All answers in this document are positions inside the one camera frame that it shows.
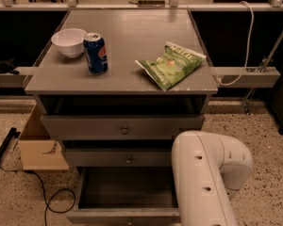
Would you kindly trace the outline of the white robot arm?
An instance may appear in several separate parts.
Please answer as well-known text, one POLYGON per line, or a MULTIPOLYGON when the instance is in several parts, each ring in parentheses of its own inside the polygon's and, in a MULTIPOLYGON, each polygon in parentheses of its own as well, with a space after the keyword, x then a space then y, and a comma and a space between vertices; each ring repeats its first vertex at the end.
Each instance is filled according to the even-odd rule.
POLYGON ((182 226, 238 226, 231 200, 251 174, 253 157, 234 137, 187 131, 172 147, 182 226))

